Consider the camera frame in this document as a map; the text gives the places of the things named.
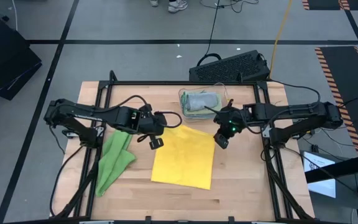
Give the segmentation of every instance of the sneaker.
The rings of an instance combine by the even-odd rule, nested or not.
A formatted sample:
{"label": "sneaker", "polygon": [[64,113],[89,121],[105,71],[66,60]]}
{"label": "sneaker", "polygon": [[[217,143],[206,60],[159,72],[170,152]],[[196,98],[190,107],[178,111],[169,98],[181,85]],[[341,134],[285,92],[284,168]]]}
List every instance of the sneaker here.
{"label": "sneaker", "polygon": [[157,7],[158,6],[158,0],[150,0],[150,3],[153,7]]}
{"label": "sneaker", "polygon": [[174,2],[169,2],[168,11],[175,13],[180,10],[185,10],[187,8],[186,0],[176,0]]}

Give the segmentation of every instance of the wooden tabletop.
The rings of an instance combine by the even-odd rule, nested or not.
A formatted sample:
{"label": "wooden tabletop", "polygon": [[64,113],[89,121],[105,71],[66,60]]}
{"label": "wooden tabletop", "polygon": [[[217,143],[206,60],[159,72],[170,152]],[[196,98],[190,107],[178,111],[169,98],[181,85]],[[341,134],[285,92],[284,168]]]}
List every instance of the wooden tabletop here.
{"label": "wooden tabletop", "polygon": [[[98,82],[83,82],[78,102],[93,105],[97,87]],[[154,111],[175,111],[181,114],[178,99],[178,91],[181,88],[194,89],[197,86],[113,86],[110,106],[137,94],[143,96],[152,105]],[[243,104],[255,103],[251,86],[226,88],[229,97],[234,99],[234,106],[241,108]],[[288,104],[281,84],[269,83],[268,92],[273,104]],[[133,108],[142,105],[139,99],[126,103],[126,106]],[[167,121],[169,124],[175,124],[177,118],[168,115]],[[90,121],[81,120],[81,122],[90,125]],[[214,134],[218,129],[218,125],[210,119],[198,122],[184,119],[183,124],[210,134]],[[276,121],[275,124],[278,127],[285,127],[291,125],[291,121],[281,120]],[[105,137],[113,132],[114,129],[108,127]],[[244,130],[229,142],[225,150],[216,145],[211,190],[203,190],[151,182],[155,151],[150,150],[148,141],[137,143],[136,138],[133,138],[128,151],[136,156],[136,161],[102,197],[95,197],[92,219],[144,220],[145,216],[150,215],[153,220],[227,221],[228,216],[234,216],[236,221],[274,221],[266,164],[260,159],[260,152],[263,149],[261,136]],[[64,160],[78,147],[78,139],[69,139]],[[295,140],[289,140],[287,147],[298,151]],[[63,170],[53,201],[55,213],[62,210],[78,188],[84,156],[85,149]],[[282,161],[289,191],[305,211],[314,216],[301,158],[293,152],[282,150]],[[281,192],[278,188],[277,192],[281,216],[285,217]],[[86,205],[87,199],[88,191],[84,194],[83,205]],[[85,207],[82,206],[81,214],[85,214]]]}

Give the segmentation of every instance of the gray floor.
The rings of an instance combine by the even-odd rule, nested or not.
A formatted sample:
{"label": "gray floor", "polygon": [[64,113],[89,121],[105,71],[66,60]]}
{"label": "gray floor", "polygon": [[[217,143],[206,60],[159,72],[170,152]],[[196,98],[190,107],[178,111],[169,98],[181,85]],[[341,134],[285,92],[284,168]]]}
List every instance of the gray floor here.
{"label": "gray floor", "polygon": [[[19,32],[26,39],[57,40],[60,38],[73,0],[16,0]],[[212,0],[204,0],[213,5]],[[243,12],[229,8],[218,12],[214,39],[273,40],[277,34],[287,0],[260,0],[260,4],[244,5]],[[144,40],[144,39],[208,39],[214,10],[198,0],[189,0],[189,8],[169,14],[167,1],[152,8],[148,0],[80,0],[67,39],[73,40]],[[0,13],[12,19],[10,1],[0,0]],[[358,11],[352,11],[358,25]],[[306,11],[301,1],[294,1],[282,34],[286,40],[357,40],[344,11]],[[319,66],[314,45],[279,45],[273,78],[317,89],[322,101],[333,101]],[[20,153],[56,45],[32,45],[43,66],[12,100],[0,98],[0,204]],[[188,69],[205,54],[207,45],[65,45],[49,89],[46,104],[57,98],[77,100],[81,82],[105,80],[113,69],[119,80],[187,80]],[[212,45],[210,52],[228,57],[258,50],[270,61],[272,45]],[[286,87],[290,104],[307,103],[316,97],[303,90]],[[343,143],[351,144],[345,129],[330,132]],[[67,140],[58,134],[60,142]],[[310,139],[323,149],[343,157],[357,156],[354,148],[339,147],[320,132]],[[301,149],[310,145],[299,141]],[[53,181],[62,163],[47,126],[38,122],[29,153],[14,192],[5,222],[47,218],[48,201]],[[320,198],[312,198],[316,216],[322,220],[350,222],[351,209],[329,206]]]}

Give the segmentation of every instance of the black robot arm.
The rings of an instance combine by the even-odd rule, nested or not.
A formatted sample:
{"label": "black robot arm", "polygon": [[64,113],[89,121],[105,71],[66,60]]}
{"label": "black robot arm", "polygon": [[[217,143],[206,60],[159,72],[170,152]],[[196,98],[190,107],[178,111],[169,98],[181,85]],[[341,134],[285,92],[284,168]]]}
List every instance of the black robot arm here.
{"label": "black robot arm", "polygon": [[[270,138],[271,146],[281,148],[293,136],[301,136],[316,128],[336,129],[343,123],[339,108],[329,102],[293,106],[253,103],[243,105],[241,110],[233,107],[232,102],[230,100],[227,106],[215,111],[214,122],[219,124],[219,129],[214,139],[223,149],[227,148],[229,138],[245,128],[254,134],[260,134],[250,129],[253,126],[262,128],[261,132]],[[301,118],[305,119],[286,128],[270,128],[278,119]]]}
{"label": "black robot arm", "polygon": [[151,139],[151,149],[157,149],[163,146],[163,141],[156,136],[163,134],[164,127],[167,127],[167,121],[163,112],[157,111],[153,114],[152,107],[145,101],[144,103],[145,105],[139,109],[120,106],[123,103],[104,109],[59,99],[50,102],[44,120],[47,125],[54,128],[61,125],[66,127],[69,132],[77,134],[82,146],[98,147],[98,130],[84,126],[75,118],[106,122],[112,128],[129,134],[144,134],[144,137],[140,137],[138,141],[144,140],[148,136]]}

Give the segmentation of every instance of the yellow cable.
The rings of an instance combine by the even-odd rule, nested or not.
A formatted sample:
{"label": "yellow cable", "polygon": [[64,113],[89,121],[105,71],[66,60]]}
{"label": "yellow cable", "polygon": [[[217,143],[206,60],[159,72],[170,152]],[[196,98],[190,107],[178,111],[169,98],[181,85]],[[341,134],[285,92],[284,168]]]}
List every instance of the yellow cable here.
{"label": "yellow cable", "polygon": [[290,12],[290,9],[291,9],[291,4],[292,4],[292,0],[289,0],[288,6],[287,6],[287,10],[285,11],[285,14],[284,14],[283,21],[281,21],[280,30],[278,31],[278,34],[277,34],[277,36],[276,36],[276,40],[275,40],[275,42],[274,42],[273,55],[272,55],[272,63],[270,64],[270,73],[269,73],[269,75],[268,75],[268,78],[269,78],[269,79],[272,77],[272,73],[273,73],[273,65],[274,65],[274,59],[275,59],[275,54],[276,54],[277,42],[278,42],[278,40],[280,39],[281,33],[283,32],[283,28],[284,28],[285,21],[287,20],[288,13]]}

